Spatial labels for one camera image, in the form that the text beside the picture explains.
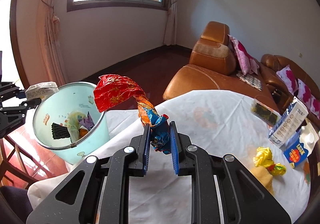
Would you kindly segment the white paper box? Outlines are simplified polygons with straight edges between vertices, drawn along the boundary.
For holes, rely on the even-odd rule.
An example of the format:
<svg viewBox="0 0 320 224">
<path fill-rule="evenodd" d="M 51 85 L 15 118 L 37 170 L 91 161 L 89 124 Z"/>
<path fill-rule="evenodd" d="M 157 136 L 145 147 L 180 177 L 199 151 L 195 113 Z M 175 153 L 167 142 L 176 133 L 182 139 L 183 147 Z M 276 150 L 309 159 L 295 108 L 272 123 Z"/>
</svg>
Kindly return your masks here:
<svg viewBox="0 0 320 224">
<path fill-rule="evenodd" d="M 25 91 L 27 100 L 40 98 L 46 100 L 50 96 L 59 92 L 59 88 L 56 82 L 42 82 L 35 85 L 29 86 Z"/>
</svg>

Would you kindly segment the black corrugated foam sleeve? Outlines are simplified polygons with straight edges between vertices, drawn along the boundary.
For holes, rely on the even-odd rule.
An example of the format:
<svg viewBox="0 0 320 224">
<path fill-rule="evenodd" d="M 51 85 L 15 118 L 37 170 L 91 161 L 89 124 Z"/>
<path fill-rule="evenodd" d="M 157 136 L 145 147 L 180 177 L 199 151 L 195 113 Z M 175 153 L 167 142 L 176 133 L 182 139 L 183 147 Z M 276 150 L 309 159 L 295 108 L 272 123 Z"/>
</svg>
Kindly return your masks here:
<svg viewBox="0 0 320 224">
<path fill-rule="evenodd" d="M 70 134 L 66 126 L 52 123 L 51 129 L 53 139 L 70 138 Z"/>
</svg>

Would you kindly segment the red foil candy wrapper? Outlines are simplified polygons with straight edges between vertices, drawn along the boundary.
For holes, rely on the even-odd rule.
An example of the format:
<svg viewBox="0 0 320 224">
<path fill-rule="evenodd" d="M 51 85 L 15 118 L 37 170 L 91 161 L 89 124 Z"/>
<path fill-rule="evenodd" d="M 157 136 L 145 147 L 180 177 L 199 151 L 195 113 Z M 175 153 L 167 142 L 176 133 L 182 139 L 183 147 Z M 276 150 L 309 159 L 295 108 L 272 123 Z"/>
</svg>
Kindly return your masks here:
<svg viewBox="0 0 320 224">
<path fill-rule="evenodd" d="M 169 116 L 157 112 L 146 92 L 134 80 L 118 74 L 99 76 L 99 81 L 93 90 L 93 96 L 99 112 L 106 112 L 128 100 L 134 100 L 142 126 L 148 124 L 151 128 L 153 149 L 166 155 L 171 153 Z"/>
</svg>

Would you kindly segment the purple plastic bag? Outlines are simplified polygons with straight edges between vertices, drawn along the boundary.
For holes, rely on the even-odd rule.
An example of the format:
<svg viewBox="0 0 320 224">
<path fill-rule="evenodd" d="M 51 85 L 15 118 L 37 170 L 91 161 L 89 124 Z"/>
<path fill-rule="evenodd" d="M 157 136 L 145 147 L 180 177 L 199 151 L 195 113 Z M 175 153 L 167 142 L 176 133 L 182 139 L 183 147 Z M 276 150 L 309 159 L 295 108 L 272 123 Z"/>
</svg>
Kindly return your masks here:
<svg viewBox="0 0 320 224">
<path fill-rule="evenodd" d="M 95 126 L 95 123 L 89 112 L 87 113 L 87 116 L 79 120 L 79 124 L 83 126 L 85 129 L 87 129 L 88 131 L 93 129 L 93 127 Z"/>
</svg>

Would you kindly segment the yellow patterned plastic bag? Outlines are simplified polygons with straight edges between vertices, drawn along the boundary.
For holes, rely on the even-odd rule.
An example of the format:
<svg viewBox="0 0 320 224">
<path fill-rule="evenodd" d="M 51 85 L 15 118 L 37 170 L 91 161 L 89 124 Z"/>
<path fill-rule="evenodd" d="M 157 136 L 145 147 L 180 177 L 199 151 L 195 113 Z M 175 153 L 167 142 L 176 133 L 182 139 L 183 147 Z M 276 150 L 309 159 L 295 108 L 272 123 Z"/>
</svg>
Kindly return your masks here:
<svg viewBox="0 0 320 224">
<path fill-rule="evenodd" d="M 79 138 L 80 124 L 79 120 L 86 115 L 80 111 L 73 111 L 68 114 L 66 127 L 70 134 L 71 143 L 75 143 Z"/>
</svg>

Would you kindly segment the red plastic bag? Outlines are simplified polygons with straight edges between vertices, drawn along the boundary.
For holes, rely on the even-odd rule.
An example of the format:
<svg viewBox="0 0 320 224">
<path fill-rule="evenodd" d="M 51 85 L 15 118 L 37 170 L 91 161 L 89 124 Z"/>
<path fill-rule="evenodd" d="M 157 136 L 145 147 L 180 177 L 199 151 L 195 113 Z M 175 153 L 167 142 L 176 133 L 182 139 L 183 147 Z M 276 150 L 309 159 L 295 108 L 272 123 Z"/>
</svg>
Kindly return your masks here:
<svg viewBox="0 0 320 224">
<path fill-rule="evenodd" d="M 81 138 L 83 138 L 86 134 L 88 134 L 88 130 L 87 129 L 85 129 L 85 128 L 80 128 L 79 129 L 79 138 L 81 139 Z"/>
</svg>

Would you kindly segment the light blue trash bin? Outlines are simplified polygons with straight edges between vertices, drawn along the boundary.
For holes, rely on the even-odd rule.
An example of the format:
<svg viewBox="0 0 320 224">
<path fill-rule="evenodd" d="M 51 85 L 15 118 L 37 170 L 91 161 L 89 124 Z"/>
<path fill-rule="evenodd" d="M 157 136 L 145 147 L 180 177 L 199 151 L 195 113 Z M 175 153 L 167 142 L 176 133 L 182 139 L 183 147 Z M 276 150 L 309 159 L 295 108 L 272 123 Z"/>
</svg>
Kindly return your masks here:
<svg viewBox="0 0 320 224">
<path fill-rule="evenodd" d="M 33 117 L 37 142 L 69 164 L 76 164 L 111 138 L 105 112 L 94 102 L 96 85 L 69 83 L 42 102 Z"/>
</svg>

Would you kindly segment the white orange-print tablecloth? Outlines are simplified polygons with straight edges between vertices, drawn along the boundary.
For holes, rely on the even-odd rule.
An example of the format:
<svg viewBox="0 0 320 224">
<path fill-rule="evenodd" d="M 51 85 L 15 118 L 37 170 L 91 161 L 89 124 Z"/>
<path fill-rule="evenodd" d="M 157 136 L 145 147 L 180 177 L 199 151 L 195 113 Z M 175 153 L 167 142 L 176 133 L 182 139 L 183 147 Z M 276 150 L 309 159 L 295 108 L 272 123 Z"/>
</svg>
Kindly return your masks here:
<svg viewBox="0 0 320 224">
<path fill-rule="evenodd" d="M 304 170 L 288 168 L 272 195 L 250 172 L 258 147 L 286 163 L 252 100 L 231 91 L 191 91 L 157 106 L 174 121 L 180 171 L 153 149 L 143 174 L 139 119 L 86 157 L 41 200 L 28 223 L 294 223 L 310 197 Z"/>
</svg>

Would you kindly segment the brown leather chaise sofa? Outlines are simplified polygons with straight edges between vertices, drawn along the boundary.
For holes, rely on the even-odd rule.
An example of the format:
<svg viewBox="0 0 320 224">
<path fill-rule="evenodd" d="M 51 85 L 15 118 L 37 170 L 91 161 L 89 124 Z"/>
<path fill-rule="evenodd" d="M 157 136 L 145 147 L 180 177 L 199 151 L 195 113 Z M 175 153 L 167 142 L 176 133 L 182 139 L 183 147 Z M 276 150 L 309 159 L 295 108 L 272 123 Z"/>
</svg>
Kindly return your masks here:
<svg viewBox="0 0 320 224">
<path fill-rule="evenodd" d="M 236 55 L 228 46 L 229 27 L 210 21 L 194 45 L 189 63 L 179 69 L 166 90 L 163 99 L 169 100 L 192 90 L 229 90 L 257 99 L 279 111 L 267 85 L 262 82 L 258 90 L 240 80 Z"/>
</svg>

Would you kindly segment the yellow crumpled wrapper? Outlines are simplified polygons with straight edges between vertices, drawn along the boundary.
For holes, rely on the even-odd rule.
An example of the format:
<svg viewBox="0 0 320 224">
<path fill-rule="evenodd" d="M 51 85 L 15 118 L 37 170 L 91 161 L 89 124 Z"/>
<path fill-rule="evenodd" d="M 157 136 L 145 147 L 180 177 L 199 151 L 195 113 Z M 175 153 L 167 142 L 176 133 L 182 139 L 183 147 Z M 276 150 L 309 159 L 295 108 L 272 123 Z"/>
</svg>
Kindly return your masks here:
<svg viewBox="0 0 320 224">
<path fill-rule="evenodd" d="M 253 163 L 256 167 L 264 167 L 273 176 L 283 176 L 286 173 L 285 165 L 274 162 L 272 151 L 269 147 L 258 147 L 256 155 L 253 157 Z"/>
</svg>

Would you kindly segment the brown leather long sofa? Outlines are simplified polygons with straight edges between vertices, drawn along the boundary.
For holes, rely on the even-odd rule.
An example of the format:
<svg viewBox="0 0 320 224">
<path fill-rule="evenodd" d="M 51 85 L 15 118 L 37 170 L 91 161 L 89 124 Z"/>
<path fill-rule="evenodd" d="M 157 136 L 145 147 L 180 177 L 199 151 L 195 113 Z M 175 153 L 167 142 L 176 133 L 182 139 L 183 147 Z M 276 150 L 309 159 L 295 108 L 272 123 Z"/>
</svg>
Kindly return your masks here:
<svg viewBox="0 0 320 224">
<path fill-rule="evenodd" d="M 300 66 L 284 56 L 265 54 L 260 72 L 281 113 L 296 97 L 308 108 L 307 118 L 319 126 L 319 88 Z"/>
</svg>

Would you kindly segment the pink white cushion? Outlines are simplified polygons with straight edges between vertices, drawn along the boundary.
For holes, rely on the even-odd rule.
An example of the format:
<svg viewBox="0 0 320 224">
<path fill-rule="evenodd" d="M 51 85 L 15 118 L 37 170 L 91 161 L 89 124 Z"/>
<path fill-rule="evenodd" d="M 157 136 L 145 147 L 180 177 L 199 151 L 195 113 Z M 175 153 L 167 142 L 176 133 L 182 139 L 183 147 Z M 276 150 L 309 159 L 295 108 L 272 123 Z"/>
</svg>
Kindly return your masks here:
<svg viewBox="0 0 320 224">
<path fill-rule="evenodd" d="M 310 88 L 300 79 L 298 79 L 298 95 L 297 98 L 310 109 L 312 93 Z"/>
<path fill-rule="evenodd" d="M 320 101 L 317 100 L 313 95 L 311 96 L 310 111 L 311 111 L 318 119 L 320 119 Z"/>
<path fill-rule="evenodd" d="M 291 93 L 292 95 L 295 95 L 295 93 L 298 91 L 298 82 L 290 66 L 287 65 L 283 69 L 277 71 L 276 75 L 286 85 L 289 93 Z"/>
</svg>

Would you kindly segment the pink white cushion right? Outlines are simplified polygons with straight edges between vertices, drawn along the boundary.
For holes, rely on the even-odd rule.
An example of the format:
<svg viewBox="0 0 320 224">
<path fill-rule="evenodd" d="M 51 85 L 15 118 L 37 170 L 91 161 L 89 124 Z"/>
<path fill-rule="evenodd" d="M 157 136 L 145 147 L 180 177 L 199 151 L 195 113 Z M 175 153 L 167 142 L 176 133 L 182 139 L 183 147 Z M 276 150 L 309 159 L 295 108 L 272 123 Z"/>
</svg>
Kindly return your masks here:
<svg viewBox="0 0 320 224">
<path fill-rule="evenodd" d="M 317 100 L 313 95 L 311 96 L 310 111 L 311 111 L 318 119 L 320 119 L 320 101 Z"/>
</svg>

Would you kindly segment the pink curtain left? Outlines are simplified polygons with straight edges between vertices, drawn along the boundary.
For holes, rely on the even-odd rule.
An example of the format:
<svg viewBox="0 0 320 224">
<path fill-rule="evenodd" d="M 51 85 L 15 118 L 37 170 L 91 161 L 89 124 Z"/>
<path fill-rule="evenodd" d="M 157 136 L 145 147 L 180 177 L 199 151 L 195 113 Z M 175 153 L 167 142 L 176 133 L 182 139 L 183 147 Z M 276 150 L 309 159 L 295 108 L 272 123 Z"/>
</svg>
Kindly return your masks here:
<svg viewBox="0 0 320 224">
<path fill-rule="evenodd" d="M 60 19 L 55 13 L 55 0 L 39 0 L 37 8 L 37 37 L 44 63 L 45 75 L 57 85 L 69 82 L 60 46 Z"/>
</svg>

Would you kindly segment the beige curtain right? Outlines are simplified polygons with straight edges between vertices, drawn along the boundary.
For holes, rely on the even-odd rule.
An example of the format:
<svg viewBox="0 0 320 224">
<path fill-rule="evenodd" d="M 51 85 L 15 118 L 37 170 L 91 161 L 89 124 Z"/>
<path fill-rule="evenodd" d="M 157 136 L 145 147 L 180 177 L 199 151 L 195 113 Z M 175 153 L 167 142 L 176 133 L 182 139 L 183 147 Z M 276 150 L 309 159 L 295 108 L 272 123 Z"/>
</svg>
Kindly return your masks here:
<svg viewBox="0 0 320 224">
<path fill-rule="evenodd" d="M 176 44 L 178 0 L 169 0 L 168 4 L 167 23 L 163 39 L 163 44 L 167 46 Z"/>
</svg>

